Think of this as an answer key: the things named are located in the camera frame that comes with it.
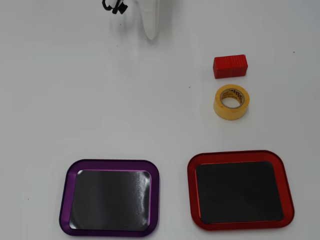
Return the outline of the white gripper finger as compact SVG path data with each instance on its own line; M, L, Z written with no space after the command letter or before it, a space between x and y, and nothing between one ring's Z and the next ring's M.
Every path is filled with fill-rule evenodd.
M160 0L137 0L140 10L144 32L150 41L158 34L160 17Z

